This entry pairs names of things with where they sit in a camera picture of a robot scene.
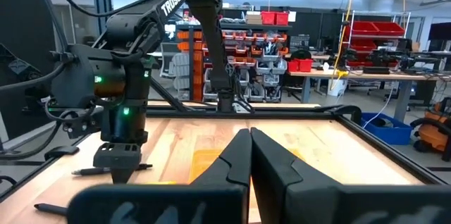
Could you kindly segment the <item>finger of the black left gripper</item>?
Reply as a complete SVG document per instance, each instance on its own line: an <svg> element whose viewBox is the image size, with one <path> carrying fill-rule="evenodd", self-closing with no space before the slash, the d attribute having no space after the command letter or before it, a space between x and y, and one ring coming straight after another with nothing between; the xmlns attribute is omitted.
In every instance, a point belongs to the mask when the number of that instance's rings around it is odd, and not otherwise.
<svg viewBox="0 0 451 224"><path fill-rule="evenodd" d="M113 184L126 184L135 169L112 168L110 171Z"/></svg>

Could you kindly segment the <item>long wooden workbench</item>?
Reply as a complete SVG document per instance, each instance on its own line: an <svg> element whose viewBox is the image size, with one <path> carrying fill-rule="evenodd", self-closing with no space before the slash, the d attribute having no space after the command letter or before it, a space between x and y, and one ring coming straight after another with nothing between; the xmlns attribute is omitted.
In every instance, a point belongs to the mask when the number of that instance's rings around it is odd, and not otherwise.
<svg viewBox="0 0 451 224"><path fill-rule="evenodd" d="M308 103L310 97L310 79L327 79L327 80L377 80L377 81L398 81L400 90L398 92L397 103L395 107L394 118L399 121L404 121L406 116L407 106L409 103L409 96L412 90L414 81L437 81L438 76L430 75L408 75L405 73L391 73L387 75L367 74L362 70L350 71L346 75L339 77L338 73L333 70L317 70L311 69L309 72L288 72L289 75L295 77L304 77L304 86L302 88L302 103Z"/></svg>

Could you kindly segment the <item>white drawer unit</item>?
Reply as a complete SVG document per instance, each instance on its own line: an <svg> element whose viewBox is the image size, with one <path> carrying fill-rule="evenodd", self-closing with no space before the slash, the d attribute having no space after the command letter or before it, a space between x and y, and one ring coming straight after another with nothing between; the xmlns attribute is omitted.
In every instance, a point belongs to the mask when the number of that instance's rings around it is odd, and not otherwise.
<svg viewBox="0 0 451 224"><path fill-rule="evenodd" d="M176 90L190 88L190 55L176 43L161 43L162 65L160 76L173 80Z"/></svg>

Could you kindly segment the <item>black frame foot bracket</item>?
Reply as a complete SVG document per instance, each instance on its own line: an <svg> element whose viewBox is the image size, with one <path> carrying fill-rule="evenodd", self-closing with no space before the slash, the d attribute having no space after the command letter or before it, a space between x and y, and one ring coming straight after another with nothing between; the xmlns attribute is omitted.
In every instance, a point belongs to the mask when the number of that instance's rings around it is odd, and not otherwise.
<svg viewBox="0 0 451 224"><path fill-rule="evenodd" d="M79 148L76 146L60 146L55 147L44 154L45 161L53 158L61 158L66 155L74 155L79 152Z"/></svg>

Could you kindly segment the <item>black lab equipment cluster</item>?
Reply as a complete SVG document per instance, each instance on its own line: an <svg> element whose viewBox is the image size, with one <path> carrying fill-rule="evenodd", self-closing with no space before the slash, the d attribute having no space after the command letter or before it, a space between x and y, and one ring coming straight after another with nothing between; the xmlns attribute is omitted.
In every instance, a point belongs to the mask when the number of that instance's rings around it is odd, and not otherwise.
<svg viewBox="0 0 451 224"><path fill-rule="evenodd" d="M398 67L401 71L411 68L415 59L409 51L390 51L387 49L374 49L366 57L371 65L357 61L357 50L346 49L344 53L345 65L350 68L361 68L363 74L388 75L392 67Z"/></svg>

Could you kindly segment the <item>slim black pen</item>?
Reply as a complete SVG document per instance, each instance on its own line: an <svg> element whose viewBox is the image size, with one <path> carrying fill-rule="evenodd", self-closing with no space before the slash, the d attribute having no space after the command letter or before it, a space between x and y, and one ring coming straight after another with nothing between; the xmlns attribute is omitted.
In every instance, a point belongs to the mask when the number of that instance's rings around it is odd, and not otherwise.
<svg viewBox="0 0 451 224"><path fill-rule="evenodd" d="M146 169L152 168L152 167L153 167L152 164L141 163L141 164L139 164L137 170L146 170ZM86 168L86 169L74 170L71 174L86 176L86 175L101 175L101 174L110 173L110 172L111 172L110 168Z"/></svg>

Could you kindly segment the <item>blue plastic tote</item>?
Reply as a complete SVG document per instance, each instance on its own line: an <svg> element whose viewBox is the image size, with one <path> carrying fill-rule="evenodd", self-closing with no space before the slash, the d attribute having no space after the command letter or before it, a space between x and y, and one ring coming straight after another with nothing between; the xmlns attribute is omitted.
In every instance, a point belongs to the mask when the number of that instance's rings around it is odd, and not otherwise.
<svg viewBox="0 0 451 224"><path fill-rule="evenodd" d="M408 145L412 127L383 113L362 113L362 127L391 145Z"/></svg>

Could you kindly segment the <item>orange shop vacuum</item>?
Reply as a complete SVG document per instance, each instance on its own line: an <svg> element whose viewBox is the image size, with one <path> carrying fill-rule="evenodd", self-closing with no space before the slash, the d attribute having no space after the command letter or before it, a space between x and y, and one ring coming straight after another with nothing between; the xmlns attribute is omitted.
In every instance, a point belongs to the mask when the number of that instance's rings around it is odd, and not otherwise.
<svg viewBox="0 0 451 224"><path fill-rule="evenodd" d="M417 141L413 144L418 152L437 151L443 161L451 161L451 97L445 97L425 110L423 118L410 123Z"/></svg>

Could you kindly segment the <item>white rack with red bins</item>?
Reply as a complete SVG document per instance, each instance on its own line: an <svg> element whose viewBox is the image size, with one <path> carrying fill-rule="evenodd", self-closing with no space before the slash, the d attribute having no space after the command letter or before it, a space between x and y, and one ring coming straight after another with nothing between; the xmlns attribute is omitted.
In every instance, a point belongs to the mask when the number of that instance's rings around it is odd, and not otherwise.
<svg viewBox="0 0 451 224"><path fill-rule="evenodd" d="M366 57L374 49L394 46L407 37L410 12L383 13L351 10L342 14L338 51L357 50L357 61L371 65Z"/></svg>

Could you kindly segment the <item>cardboard box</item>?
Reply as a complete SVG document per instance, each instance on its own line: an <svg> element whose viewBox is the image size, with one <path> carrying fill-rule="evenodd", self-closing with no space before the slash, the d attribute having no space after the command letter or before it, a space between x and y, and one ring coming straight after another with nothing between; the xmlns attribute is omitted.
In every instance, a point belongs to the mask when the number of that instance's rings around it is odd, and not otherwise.
<svg viewBox="0 0 451 224"><path fill-rule="evenodd" d="M260 11L247 11L245 21L248 25L261 25L262 17Z"/></svg>

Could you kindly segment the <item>parts rack with orange bins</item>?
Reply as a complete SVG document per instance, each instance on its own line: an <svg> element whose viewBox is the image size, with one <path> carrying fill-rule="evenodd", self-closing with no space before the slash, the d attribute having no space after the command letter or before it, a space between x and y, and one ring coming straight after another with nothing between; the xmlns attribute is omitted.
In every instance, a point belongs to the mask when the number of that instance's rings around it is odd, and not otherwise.
<svg viewBox="0 0 451 224"><path fill-rule="evenodd" d="M288 69L285 56L290 53L287 25L222 24L226 58L240 74L242 96L250 102L279 102L283 75ZM200 25L175 27L177 47L182 61L189 66L188 76L177 85L187 90L187 99L214 101L211 86L212 61L206 36Z"/></svg>

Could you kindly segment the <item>dark wall screen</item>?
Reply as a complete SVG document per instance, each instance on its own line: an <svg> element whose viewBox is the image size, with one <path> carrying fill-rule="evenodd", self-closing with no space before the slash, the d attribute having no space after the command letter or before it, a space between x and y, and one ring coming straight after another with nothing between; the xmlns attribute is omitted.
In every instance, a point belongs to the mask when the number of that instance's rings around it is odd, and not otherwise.
<svg viewBox="0 0 451 224"><path fill-rule="evenodd" d="M451 22L433 23L428 34L428 40L451 40Z"/></svg>

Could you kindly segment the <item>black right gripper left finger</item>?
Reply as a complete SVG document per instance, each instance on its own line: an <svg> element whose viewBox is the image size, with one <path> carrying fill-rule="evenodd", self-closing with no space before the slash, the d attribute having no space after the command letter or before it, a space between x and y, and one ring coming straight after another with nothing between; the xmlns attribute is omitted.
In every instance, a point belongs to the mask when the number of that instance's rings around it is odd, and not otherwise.
<svg viewBox="0 0 451 224"><path fill-rule="evenodd" d="M96 185L69 203L68 224L247 224L252 136L241 129L188 185Z"/></svg>

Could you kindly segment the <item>black pen with brown barrel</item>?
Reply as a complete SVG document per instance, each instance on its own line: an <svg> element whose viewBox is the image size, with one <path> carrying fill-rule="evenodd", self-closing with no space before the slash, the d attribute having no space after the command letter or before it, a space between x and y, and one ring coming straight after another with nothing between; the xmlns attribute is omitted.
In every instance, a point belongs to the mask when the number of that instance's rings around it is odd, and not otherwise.
<svg viewBox="0 0 451 224"><path fill-rule="evenodd" d="M65 216L67 214L67 208L52 204L39 203L35 204L34 208L41 212L55 214L59 216Z"/></svg>

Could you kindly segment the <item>orange perforated plastic lid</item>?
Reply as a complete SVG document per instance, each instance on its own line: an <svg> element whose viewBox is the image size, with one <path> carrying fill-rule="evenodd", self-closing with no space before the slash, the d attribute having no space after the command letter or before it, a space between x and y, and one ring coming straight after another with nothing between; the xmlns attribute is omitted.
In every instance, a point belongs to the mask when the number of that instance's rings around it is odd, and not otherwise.
<svg viewBox="0 0 451 224"><path fill-rule="evenodd" d="M199 177L219 157L221 152L221 149L196 150L192 157L188 182L191 183Z"/></svg>

